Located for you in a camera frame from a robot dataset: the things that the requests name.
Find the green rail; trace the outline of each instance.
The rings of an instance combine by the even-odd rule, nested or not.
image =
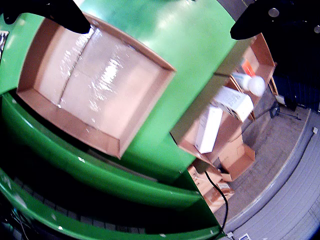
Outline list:
[[[23,215],[65,235],[83,240],[206,240],[219,234],[219,226],[202,230],[174,234],[137,234],[111,231],[95,227],[70,217],[44,205],[32,197],[0,168],[0,191]]]
[[[179,209],[202,198],[197,191],[133,175],[79,150],[36,121],[10,93],[2,97],[2,120],[11,135],[40,157],[103,192],[136,203]]]

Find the label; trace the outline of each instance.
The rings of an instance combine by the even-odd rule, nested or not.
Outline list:
[[[239,237],[239,240],[251,240],[251,238],[249,237],[248,233],[246,233],[242,237]]]
[[[217,183],[218,187],[222,189],[230,189],[229,185],[227,183]]]

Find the black cable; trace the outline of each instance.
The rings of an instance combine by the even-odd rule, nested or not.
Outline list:
[[[227,222],[227,217],[228,217],[228,212],[229,212],[229,205],[228,205],[228,201],[226,196],[224,195],[224,193],[220,190],[219,187],[217,187],[214,182],[211,180],[211,178],[209,177],[207,171],[204,171],[206,177],[208,178],[209,182],[215,187],[215,189],[218,190],[218,192],[221,194],[221,196],[223,197],[224,201],[225,201],[225,215],[224,215],[224,220],[223,220],[223,224],[222,224],[222,228],[220,229],[218,235],[216,236],[215,239],[217,239],[217,237],[224,231],[226,222]]]

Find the plastic wrap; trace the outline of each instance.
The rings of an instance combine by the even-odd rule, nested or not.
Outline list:
[[[96,29],[60,105],[92,127],[120,138],[160,70],[132,46]]]
[[[87,34],[59,28],[53,36],[43,56],[46,66],[39,69],[34,88],[55,105],[93,33],[93,28]]]
[[[5,49],[5,44],[6,44],[8,35],[9,35],[8,31],[0,31],[0,64],[1,64],[1,58]]]

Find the cardboard tray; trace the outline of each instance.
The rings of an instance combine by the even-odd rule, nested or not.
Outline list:
[[[139,41],[90,15],[86,35],[44,19],[17,94],[71,136],[120,158],[175,69]]]
[[[224,181],[218,182],[217,186],[223,192],[227,200],[229,200],[235,194],[235,191]],[[224,198],[215,188],[207,192],[207,194],[204,195],[203,198],[213,213],[215,213],[220,207],[225,204]]]

